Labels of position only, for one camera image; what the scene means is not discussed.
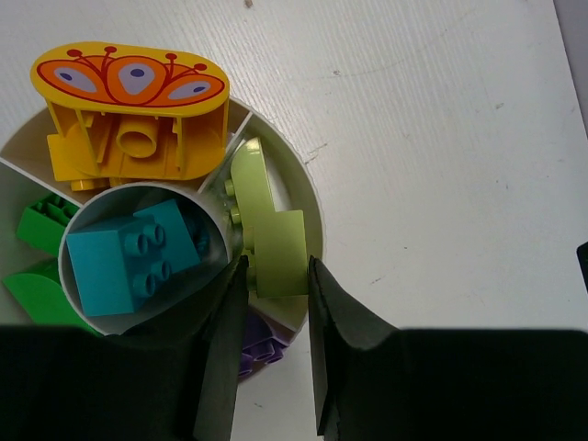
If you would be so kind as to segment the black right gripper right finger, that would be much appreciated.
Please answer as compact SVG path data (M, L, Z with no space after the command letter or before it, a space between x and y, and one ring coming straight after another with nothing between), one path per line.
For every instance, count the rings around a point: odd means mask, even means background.
M399 329L309 262L316 430L326 440L584 440L587 335Z

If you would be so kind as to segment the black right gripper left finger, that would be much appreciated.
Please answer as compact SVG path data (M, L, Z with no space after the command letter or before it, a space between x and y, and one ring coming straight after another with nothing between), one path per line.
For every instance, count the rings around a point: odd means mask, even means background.
M123 334L1 329L4 440L227 440L248 310L248 260Z

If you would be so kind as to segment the purple lego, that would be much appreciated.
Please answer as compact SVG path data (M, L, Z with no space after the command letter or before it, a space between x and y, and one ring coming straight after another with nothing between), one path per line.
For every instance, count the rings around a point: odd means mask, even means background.
M280 361L289 345L290 337L287 334L249 310L245 322L239 377L249 376L256 366Z

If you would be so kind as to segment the yellow-green and teal small lego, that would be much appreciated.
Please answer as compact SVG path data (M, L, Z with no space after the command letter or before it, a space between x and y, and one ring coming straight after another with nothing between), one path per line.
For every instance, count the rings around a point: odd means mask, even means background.
M92 223L65 236L87 317L128 314L173 275L201 264L176 200Z

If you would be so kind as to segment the yellow-green small lego half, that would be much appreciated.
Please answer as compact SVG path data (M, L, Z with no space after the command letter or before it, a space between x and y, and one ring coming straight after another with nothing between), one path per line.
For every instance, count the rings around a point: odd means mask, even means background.
M243 226L243 245L253 261L248 282L260 299L308 294L308 256L300 210L265 212Z

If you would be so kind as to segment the green upside-down lego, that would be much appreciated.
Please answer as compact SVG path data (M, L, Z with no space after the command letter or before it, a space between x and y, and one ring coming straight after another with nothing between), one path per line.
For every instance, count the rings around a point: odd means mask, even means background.
M2 283L35 324L72 326L100 335L77 314L66 298L56 258L3 277Z

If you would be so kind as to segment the green arch lego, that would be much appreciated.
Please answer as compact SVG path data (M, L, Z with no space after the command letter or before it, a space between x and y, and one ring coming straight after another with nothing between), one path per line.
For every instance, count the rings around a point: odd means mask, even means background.
M78 210L69 200L50 193L24 209L16 237L35 249L57 256L65 229Z

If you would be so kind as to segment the yellow-green long lego half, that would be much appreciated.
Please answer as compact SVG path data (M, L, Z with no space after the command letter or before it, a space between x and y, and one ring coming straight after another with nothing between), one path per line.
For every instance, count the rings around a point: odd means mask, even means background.
M236 203L236 209L232 209L232 221L244 228L275 210L259 137L246 141L234 153L225 191Z

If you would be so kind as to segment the yellow butterfly lego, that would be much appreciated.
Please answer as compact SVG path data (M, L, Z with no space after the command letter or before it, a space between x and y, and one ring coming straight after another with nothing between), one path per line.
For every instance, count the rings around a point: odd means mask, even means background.
M230 81L202 56L76 42L42 54L30 80L55 127L53 176L73 191L199 179L225 156Z

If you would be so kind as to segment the yellow-green and teal long lego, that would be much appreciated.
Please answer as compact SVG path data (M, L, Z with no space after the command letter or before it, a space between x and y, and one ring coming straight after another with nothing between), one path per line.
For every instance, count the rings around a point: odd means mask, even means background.
M209 252L210 235L205 222L199 217L184 217L185 224L198 256L204 259Z

